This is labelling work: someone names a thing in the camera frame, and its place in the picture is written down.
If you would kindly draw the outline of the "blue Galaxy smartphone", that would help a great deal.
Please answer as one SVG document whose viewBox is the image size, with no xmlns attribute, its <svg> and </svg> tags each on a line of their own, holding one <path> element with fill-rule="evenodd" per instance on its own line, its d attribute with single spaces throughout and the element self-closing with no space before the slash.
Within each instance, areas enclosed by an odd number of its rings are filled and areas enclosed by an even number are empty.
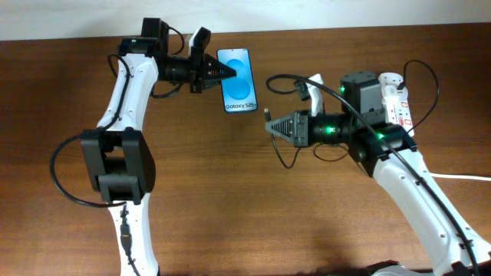
<svg viewBox="0 0 491 276">
<path fill-rule="evenodd" d="M 222 99 L 227 113 L 257 110 L 255 84 L 249 50 L 246 48 L 219 49 L 218 61 L 236 71 L 236 76 L 222 81 Z"/>
</svg>

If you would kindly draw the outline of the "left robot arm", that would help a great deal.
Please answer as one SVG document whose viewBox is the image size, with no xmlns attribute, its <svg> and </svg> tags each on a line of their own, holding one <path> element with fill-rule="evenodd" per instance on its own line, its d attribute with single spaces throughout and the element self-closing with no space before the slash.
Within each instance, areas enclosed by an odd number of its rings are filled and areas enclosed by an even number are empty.
<svg viewBox="0 0 491 276">
<path fill-rule="evenodd" d="M 143 136 L 147 104 L 156 82 L 188 84 L 199 94 L 236 75 L 205 52 L 209 29 L 198 28 L 188 55 L 169 53 L 170 26 L 145 18 L 140 35 L 125 38 L 110 59 L 117 59 L 116 84 L 103 117 L 81 135 L 91 185 L 99 192 L 115 227 L 122 275 L 158 275 L 150 233 L 150 194 L 156 165 Z"/>
</svg>

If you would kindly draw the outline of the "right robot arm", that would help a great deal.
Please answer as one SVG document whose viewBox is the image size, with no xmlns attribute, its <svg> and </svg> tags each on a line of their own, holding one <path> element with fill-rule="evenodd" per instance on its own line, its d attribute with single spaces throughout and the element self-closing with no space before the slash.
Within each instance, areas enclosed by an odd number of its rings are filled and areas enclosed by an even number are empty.
<svg viewBox="0 0 491 276">
<path fill-rule="evenodd" d="M 345 144 L 349 156 L 363 166 L 395 201 L 417 233 L 435 275 L 488 275 L 490 243 L 481 238 L 445 196 L 429 172 L 411 135 L 386 121 L 385 92 L 401 77 L 384 83 L 375 74 L 346 74 L 335 92 L 319 75 L 290 74 L 301 99 L 311 108 L 266 120 L 265 128 L 296 148 Z"/>
</svg>

